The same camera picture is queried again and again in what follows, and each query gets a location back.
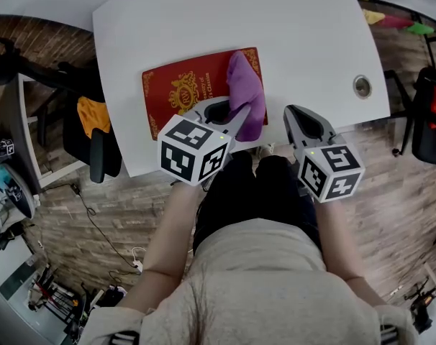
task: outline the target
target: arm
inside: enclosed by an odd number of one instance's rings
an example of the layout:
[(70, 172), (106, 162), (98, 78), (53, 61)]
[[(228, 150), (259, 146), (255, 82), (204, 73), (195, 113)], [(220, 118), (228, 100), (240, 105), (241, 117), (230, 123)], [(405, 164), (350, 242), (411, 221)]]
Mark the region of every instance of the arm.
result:
[(342, 278), (368, 304), (386, 304), (364, 278), (363, 261), (346, 225), (346, 214), (341, 202), (315, 202), (315, 209), (327, 271)]
[(199, 187), (173, 186), (159, 227), (147, 248), (137, 284), (117, 306), (146, 313), (157, 308), (183, 278)]

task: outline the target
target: red book cover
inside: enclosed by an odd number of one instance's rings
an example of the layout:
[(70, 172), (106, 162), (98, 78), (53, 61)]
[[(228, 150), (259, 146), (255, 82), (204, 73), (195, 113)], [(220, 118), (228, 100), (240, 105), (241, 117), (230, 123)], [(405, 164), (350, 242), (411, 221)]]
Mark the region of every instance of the red book cover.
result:
[[(256, 47), (241, 49), (253, 70), (261, 78)], [(236, 50), (194, 57), (145, 71), (143, 92), (151, 135), (157, 140), (159, 131), (174, 114), (182, 115), (199, 101), (228, 96), (227, 67)]]

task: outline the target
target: black shorts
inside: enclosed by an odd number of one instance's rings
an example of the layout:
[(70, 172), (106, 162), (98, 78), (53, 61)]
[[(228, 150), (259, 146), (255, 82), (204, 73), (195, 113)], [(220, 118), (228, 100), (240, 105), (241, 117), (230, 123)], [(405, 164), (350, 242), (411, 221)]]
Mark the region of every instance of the black shorts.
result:
[(194, 253), (222, 227), (258, 217), (298, 226), (320, 248), (314, 204), (309, 195), (300, 197), (290, 162), (285, 157), (265, 157), (256, 177), (252, 165), (248, 152), (236, 152), (215, 176), (197, 211)]

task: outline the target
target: white table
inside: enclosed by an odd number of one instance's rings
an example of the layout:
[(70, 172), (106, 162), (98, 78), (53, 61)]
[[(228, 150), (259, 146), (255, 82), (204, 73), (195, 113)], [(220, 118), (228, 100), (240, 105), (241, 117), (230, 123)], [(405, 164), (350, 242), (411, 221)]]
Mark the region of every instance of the white table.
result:
[[(389, 115), (376, 46), (356, 0), (109, 0), (94, 12), (104, 95), (130, 176), (157, 170), (140, 82), (145, 70), (256, 46), (269, 125), (257, 142), (287, 143), (283, 109), (309, 107), (333, 125)], [(353, 80), (365, 75), (371, 96)]]

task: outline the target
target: office chair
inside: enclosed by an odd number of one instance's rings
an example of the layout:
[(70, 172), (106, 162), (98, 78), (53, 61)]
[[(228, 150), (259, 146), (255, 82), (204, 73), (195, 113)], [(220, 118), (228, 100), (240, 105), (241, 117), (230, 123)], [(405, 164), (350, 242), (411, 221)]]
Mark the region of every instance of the office chair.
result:
[(401, 149), (394, 148), (392, 154), (394, 157), (404, 154), (414, 124), (413, 155), (418, 160), (436, 165), (436, 113), (431, 111), (436, 86), (436, 69), (428, 67), (419, 72), (417, 82), (414, 84), (417, 92), (413, 101), (395, 71), (387, 70), (384, 72), (384, 76), (386, 79), (395, 81), (405, 108), (399, 113), (392, 114), (391, 118), (407, 118)]
[[(45, 146), (47, 125), (63, 117), (63, 148), (76, 159), (90, 165), (91, 180), (101, 183), (105, 174), (117, 176), (122, 156), (112, 126), (109, 133), (94, 128), (89, 138), (77, 110), (77, 103), (82, 96), (95, 102), (104, 102), (96, 61), (85, 68), (60, 63), (58, 70), (53, 70), (30, 62), (20, 55), (11, 40), (0, 38), (0, 86), (10, 82), (18, 73), (57, 89), (35, 112), (38, 143)], [(65, 108), (49, 114), (48, 105), (60, 96), (65, 96)]]

